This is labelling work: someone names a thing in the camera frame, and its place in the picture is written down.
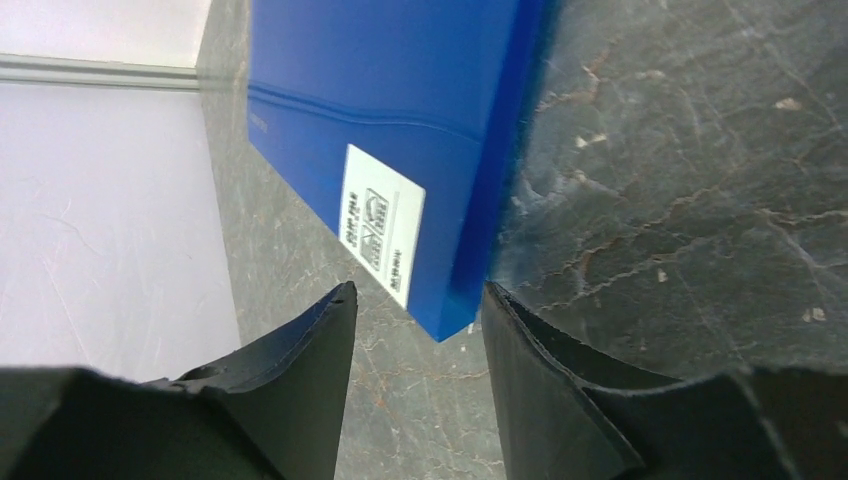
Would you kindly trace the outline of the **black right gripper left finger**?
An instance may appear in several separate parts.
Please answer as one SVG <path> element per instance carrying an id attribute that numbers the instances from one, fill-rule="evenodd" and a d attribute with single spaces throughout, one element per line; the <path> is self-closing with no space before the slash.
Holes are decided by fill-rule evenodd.
<path id="1" fill-rule="evenodd" d="M 181 377 L 1 371 L 5 479 L 330 479 L 357 319 L 353 283 Z"/>

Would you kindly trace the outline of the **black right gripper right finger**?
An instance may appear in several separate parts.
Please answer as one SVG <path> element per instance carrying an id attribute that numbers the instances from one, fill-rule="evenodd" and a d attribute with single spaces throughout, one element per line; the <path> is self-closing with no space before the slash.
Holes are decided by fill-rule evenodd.
<path id="1" fill-rule="evenodd" d="M 843 479 L 847 378 L 755 367 L 681 380 L 611 357 L 484 288 L 511 479 Z"/>

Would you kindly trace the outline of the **blue plastic folder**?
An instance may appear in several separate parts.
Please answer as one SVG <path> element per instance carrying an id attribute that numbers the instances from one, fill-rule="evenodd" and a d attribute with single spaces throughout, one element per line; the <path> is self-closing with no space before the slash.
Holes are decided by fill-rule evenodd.
<path id="1" fill-rule="evenodd" d="M 248 137 L 435 340 L 476 315 L 549 1 L 256 1 Z"/>

